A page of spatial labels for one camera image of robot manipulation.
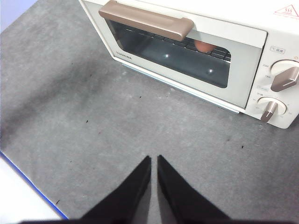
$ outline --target oven handle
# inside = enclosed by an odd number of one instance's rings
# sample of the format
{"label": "oven handle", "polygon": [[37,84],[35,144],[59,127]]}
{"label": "oven handle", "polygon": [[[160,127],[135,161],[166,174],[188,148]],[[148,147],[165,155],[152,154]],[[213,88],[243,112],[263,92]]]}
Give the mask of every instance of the oven handle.
{"label": "oven handle", "polygon": [[114,0],[104,5],[100,9],[99,14],[105,19],[165,36],[176,41],[182,41],[194,27],[193,21],[187,18],[178,19],[126,6]]}

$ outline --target warning label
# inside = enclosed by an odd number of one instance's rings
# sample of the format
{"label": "warning label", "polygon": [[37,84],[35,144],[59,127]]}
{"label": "warning label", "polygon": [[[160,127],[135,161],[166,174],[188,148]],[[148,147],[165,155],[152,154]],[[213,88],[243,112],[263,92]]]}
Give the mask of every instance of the warning label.
{"label": "warning label", "polygon": [[275,12],[275,14],[282,14],[282,15],[287,15],[287,16],[290,16],[290,17],[297,17],[299,18],[299,15],[297,14],[295,8],[293,5],[289,5],[289,6],[286,6],[286,7],[283,7],[281,8],[280,10],[277,10]]}

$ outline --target oven window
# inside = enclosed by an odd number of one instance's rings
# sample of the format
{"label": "oven window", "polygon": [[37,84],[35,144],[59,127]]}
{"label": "oven window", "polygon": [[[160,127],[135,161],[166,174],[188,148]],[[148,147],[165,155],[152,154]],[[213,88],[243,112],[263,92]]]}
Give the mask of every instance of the oven window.
{"label": "oven window", "polygon": [[225,48],[216,46],[202,53],[188,37],[177,42],[118,22],[106,22],[122,50],[220,88],[227,87],[231,54]]}

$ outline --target control knob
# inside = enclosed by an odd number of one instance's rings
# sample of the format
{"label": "control knob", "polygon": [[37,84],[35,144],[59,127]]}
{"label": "control knob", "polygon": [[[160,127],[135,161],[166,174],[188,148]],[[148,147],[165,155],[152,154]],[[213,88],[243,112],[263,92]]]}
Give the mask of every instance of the control knob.
{"label": "control knob", "polygon": [[262,97],[257,103],[263,109],[261,121],[264,122],[268,122],[274,114],[282,115],[286,111],[286,106],[283,102],[271,97]]}
{"label": "control knob", "polygon": [[291,60],[276,62],[271,68],[271,74],[275,76],[271,90],[282,91],[299,82],[299,62]]}

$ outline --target white toaster oven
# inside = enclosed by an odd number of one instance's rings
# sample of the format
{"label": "white toaster oven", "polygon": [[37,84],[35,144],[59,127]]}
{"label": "white toaster oven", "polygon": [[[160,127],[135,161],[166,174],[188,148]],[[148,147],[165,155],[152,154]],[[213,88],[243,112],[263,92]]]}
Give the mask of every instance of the white toaster oven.
{"label": "white toaster oven", "polygon": [[297,117],[297,1],[79,1],[116,61],[280,128]]}

